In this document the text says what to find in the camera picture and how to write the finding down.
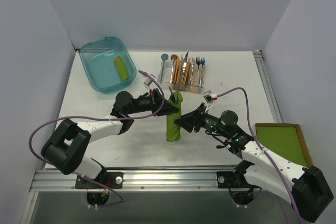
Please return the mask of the green paper napkin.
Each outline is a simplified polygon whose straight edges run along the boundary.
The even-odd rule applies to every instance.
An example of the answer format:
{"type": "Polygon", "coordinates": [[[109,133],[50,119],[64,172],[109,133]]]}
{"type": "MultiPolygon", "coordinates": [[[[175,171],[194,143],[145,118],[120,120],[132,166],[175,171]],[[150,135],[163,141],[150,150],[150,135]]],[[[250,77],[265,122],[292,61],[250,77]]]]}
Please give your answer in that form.
{"type": "MultiPolygon", "coordinates": [[[[176,142],[181,139],[181,128],[174,123],[174,120],[179,119],[182,115],[183,97],[178,90],[174,91],[174,93],[177,93],[179,96],[178,104],[175,104],[175,105],[180,109],[180,112],[166,116],[166,141],[167,142],[176,142]]],[[[174,104],[170,98],[168,101],[170,104],[174,104]]]]}

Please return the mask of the copper fork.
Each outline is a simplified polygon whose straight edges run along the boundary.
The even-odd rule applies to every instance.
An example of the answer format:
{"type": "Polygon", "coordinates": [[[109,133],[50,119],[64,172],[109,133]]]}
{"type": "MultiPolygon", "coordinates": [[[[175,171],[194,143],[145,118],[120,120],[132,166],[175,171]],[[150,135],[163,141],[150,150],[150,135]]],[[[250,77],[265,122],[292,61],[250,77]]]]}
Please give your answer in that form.
{"type": "Polygon", "coordinates": [[[175,98],[175,94],[174,94],[174,92],[173,92],[173,90],[171,89],[171,87],[169,87],[169,91],[170,91],[170,99],[171,99],[171,101],[173,102],[173,103],[175,103],[176,102],[176,98],[175,98]]]}

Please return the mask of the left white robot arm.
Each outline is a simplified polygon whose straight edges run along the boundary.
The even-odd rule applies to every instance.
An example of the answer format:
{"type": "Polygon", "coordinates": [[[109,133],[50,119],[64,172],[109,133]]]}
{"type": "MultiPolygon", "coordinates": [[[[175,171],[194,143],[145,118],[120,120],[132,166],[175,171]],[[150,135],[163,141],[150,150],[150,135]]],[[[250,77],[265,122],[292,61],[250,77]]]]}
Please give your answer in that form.
{"type": "Polygon", "coordinates": [[[64,175],[85,176],[92,187],[100,188],[106,183],[106,168],[85,156],[88,145],[107,136],[125,133],[134,122],[129,115],[147,111],[158,111],[157,116],[165,116],[180,112],[180,109],[162,98],[158,89],[138,98],[121,91],[110,115],[103,121],[76,123],[71,119],[63,120],[42,147],[41,155],[64,175]]]}

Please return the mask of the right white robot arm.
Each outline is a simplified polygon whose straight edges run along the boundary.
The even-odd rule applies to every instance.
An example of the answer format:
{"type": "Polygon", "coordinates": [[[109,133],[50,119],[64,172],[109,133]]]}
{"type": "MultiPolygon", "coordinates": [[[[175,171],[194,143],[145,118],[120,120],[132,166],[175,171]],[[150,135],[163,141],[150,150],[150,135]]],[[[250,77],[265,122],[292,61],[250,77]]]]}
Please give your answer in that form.
{"type": "Polygon", "coordinates": [[[207,113],[201,104],[196,110],[175,120],[188,132],[201,128],[224,137],[224,148],[241,158],[234,168],[233,181],[239,187],[247,184],[265,189],[297,207],[299,216],[315,222],[333,201],[333,193],[320,169],[291,162],[259,147],[254,138],[238,125],[235,112],[224,111],[219,118],[207,113]]]}

